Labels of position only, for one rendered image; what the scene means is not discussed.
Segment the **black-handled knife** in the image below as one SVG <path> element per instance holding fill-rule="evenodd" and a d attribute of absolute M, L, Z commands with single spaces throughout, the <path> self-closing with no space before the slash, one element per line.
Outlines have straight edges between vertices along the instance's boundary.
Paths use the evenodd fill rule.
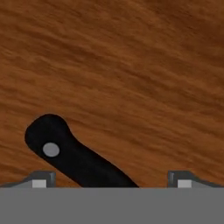
<path fill-rule="evenodd" d="M 36 155 L 81 187 L 137 187 L 123 171 L 80 143 L 58 115 L 34 120 L 24 140 Z"/>

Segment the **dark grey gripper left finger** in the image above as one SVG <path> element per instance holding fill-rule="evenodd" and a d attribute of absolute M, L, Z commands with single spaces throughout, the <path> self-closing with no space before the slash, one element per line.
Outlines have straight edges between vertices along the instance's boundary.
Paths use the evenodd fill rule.
<path fill-rule="evenodd" d="M 55 187 L 56 173 L 54 171 L 34 171 L 18 182 L 0 185 L 0 188 L 52 188 Z"/>

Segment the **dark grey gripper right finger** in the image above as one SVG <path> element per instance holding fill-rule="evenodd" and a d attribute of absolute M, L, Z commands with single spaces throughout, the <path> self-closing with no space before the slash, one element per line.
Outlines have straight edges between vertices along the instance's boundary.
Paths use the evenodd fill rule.
<path fill-rule="evenodd" d="M 172 188 L 224 188 L 224 185 L 201 179 L 191 171 L 168 171 L 167 186 Z"/>

